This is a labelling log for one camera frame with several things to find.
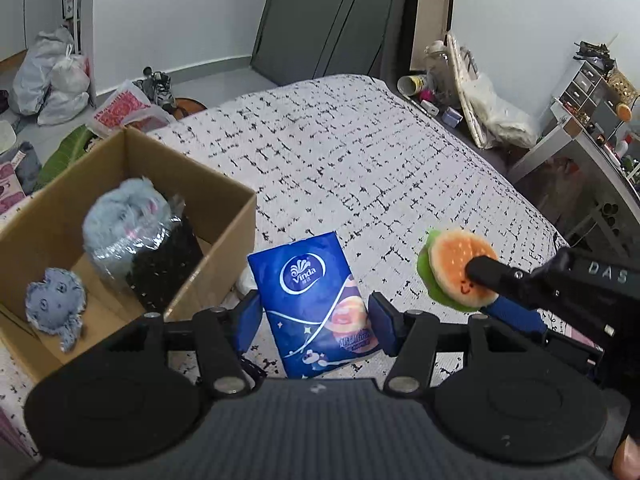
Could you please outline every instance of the gray plush toy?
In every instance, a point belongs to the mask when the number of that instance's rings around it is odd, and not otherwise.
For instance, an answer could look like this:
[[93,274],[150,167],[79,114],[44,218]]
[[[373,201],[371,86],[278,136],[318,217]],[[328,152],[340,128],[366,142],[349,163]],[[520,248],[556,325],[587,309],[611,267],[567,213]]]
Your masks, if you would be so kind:
[[43,282],[29,284],[24,301],[29,322],[44,333],[59,335],[63,352],[69,352],[80,336],[85,302],[80,278],[70,270],[51,268],[45,270]]

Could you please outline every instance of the black circular disc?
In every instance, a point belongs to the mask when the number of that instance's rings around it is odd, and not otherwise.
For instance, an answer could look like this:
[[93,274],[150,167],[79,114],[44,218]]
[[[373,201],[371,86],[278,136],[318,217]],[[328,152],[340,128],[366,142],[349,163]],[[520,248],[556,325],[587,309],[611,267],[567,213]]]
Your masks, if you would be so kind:
[[436,414],[456,439],[517,463],[564,460],[597,441],[607,412],[593,383],[545,355],[496,355],[436,389]]
[[148,362],[127,365],[125,357],[101,362],[99,370],[53,374],[33,389],[25,420],[44,456],[121,465],[176,444],[193,427],[200,405],[189,380]]

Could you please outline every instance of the bed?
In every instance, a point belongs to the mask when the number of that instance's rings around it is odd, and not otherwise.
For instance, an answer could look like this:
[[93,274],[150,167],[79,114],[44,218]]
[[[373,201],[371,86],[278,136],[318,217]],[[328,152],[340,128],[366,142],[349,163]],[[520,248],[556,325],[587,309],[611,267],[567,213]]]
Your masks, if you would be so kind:
[[[433,303],[416,273],[431,227],[475,231],[502,261],[526,270],[564,245],[483,158],[368,76],[245,95],[150,135],[257,191],[256,250],[335,230],[363,295],[378,290],[402,311],[420,308],[444,322],[465,321]],[[544,318],[565,331],[559,319]],[[6,366],[10,358],[0,351]],[[247,357],[269,375],[284,376],[264,317]],[[391,362],[378,352],[326,376],[383,381]],[[459,355],[439,355],[434,379],[461,366]],[[197,374],[193,356],[181,370]],[[0,406],[8,414],[24,402],[30,387],[24,380],[0,379]],[[16,425],[24,433],[20,417]]]

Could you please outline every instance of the gray ribbed surface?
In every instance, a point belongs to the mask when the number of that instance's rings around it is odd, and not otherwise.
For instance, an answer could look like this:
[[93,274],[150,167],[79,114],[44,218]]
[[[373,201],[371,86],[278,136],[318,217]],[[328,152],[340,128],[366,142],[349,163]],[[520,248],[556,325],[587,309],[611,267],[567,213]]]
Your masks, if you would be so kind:
[[52,479],[580,479],[609,478],[590,460],[519,470],[458,449],[421,406],[379,393],[371,380],[266,380],[245,400],[224,400],[164,455],[126,468],[57,462]]

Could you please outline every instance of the white plastic bag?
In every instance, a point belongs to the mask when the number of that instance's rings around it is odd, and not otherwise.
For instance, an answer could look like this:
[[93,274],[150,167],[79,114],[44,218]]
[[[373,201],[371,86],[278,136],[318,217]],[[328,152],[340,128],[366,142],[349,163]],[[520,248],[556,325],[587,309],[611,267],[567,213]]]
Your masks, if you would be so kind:
[[87,59],[85,56],[72,55],[69,46],[66,56],[57,62],[51,70],[51,87],[72,95],[86,92],[89,88]]
[[529,114],[500,99],[486,74],[463,80],[461,86],[478,118],[498,139],[523,148],[536,145],[540,126]]
[[9,94],[9,106],[17,114],[37,114],[49,89],[49,75],[53,66],[65,55],[74,39],[60,27],[53,33],[41,32],[29,47],[14,78]]
[[151,104],[140,88],[131,81],[125,81],[95,111],[86,126],[97,136],[106,139],[126,124],[145,120],[148,121],[142,123],[142,128],[146,132],[175,122],[161,107]]
[[38,114],[38,124],[47,126],[50,124],[66,123],[78,115],[89,102],[89,94],[68,94],[60,90],[52,90],[47,97],[47,102]]

